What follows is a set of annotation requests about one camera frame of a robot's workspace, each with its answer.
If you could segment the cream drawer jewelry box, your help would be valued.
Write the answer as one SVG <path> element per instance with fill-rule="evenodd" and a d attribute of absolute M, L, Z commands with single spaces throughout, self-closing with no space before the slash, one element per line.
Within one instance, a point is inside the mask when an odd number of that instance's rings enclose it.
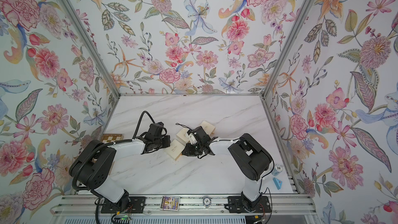
<path fill-rule="evenodd" d="M 183 150 L 185 149 L 186 144 L 181 143 L 178 140 L 173 140 L 170 143 L 170 146 L 167 147 L 164 152 L 171 157 L 174 161 L 176 161 L 181 155 Z"/>

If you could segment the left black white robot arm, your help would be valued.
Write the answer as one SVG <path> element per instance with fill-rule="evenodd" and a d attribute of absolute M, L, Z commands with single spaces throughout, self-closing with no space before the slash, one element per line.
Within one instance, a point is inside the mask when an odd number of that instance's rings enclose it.
<path fill-rule="evenodd" d="M 129 193 L 109 177 L 114 162 L 144 155 L 170 146 L 170 136 L 162 122 L 152 123 L 142 135 L 128 140 L 102 143 L 91 141 L 72 163 L 69 174 L 75 191 L 87 190 L 99 198 L 126 208 Z"/>

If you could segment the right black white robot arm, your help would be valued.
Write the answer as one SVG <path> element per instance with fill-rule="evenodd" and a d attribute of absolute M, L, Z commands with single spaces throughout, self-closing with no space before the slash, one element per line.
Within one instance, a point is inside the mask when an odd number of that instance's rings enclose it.
<path fill-rule="evenodd" d="M 230 155 L 245 175 L 242 190 L 243 200 L 251 207 L 262 197 L 262 179 L 269 175 L 267 170 L 274 164 L 270 153 L 250 134 L 239 138 L 210 137 L 202 127 L 188 130 L 189 143 L 182 151 L 183 156 L 197 157 Z"/>

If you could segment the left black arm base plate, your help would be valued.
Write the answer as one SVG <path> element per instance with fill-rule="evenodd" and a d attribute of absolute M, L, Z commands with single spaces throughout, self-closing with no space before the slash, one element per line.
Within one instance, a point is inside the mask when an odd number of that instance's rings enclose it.
<path fill-rule="evenodd" d="M 129 199 L 122 198 L 119 202 L 113 203 L 109 200 L 104 200 L 101 208 L 101 214 L 115 214 L 115 213 L 132 213 L 142 214 L 144 212 L 146 197 L 132 197 Z"/>

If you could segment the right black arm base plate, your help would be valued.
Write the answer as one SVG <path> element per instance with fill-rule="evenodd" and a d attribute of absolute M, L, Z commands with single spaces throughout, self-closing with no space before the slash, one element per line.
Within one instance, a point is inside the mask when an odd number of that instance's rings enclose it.
<path fill-rule="evenodd" d="M 249 201 L 244 195 L 228 196 L 228 202 L 224 208 L 229 213 L 271 213 L 271 203 L 266 196 L 260 196 L 254 202 Z"/>

